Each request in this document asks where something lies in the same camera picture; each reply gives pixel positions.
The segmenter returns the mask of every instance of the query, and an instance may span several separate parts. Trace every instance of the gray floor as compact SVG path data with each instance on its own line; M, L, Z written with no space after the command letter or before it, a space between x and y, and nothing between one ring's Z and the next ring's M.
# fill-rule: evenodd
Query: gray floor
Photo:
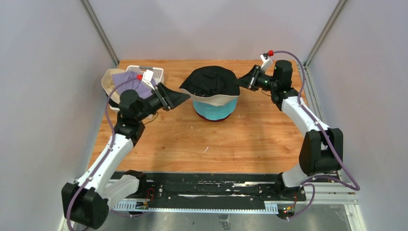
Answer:
M304 205L297 205L300 211ZM220 214L146 213L140 218L109 215L98 231L350 231L343 205L312 205L287 222L276 215L230 214L229 227Z

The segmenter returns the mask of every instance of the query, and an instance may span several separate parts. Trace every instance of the wooden table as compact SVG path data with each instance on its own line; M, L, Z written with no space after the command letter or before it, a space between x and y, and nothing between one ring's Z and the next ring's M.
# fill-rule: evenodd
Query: wooden table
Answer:
M196 68L219 65L242 77L254 64L262 63L260 60L122 60L119 68L126 69L128 65L163 68L164 84L178 91ZM270 67L267 74L271 75L272 71ZM293 87L299 90L301 81L296 68L292 81ZM116 114L110 111L109 115L115 122ZM110 135L104 118L90 165ZM142 138L118 170L279 173L298 163L302 142L296 126L270 97L260 90L241 88L235 111L223 122L199 118L191 100L169 112L160 110L158 118L146 125Z

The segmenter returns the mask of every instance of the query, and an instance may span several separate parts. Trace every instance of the gray wall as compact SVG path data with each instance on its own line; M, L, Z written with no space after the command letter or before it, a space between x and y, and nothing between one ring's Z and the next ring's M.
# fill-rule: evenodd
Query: gray wall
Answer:
M408 1L349 1L311 66L370 231L407 230Z
M113 66L79 1L0 1L0 229L55 231Z
M306 60L338 0L91 0L119 59Z

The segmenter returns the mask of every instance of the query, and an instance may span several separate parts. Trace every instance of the basket handle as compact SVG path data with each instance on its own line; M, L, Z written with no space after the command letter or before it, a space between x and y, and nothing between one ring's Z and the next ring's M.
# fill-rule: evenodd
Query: basket handle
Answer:
M153 70L153 67L151 67L151 66L139 66L139 69L140 69L141 71L145 71L145 70L147 70L147 69Z

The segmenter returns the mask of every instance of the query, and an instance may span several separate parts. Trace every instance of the purple cloth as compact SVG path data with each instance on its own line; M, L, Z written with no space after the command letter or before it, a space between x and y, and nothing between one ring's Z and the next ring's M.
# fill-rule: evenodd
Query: purple cloth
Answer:
M129 79L136 78L137 75L138 74L134 71L126 71L123 73L112 75L112 79L114 81L115 86L119 86L119 84ZM156 82L154 79L152 79L150 82L152 83L153 86L156 85ZM117 93L119 93L119 95L121 95L122 92L129 90L129 89L135 90L142 99L146 99L147 97L152 95L152 89L144 85L141 82L141 80L138 80L138 79L125 83L124 85L120 86L116 91Z

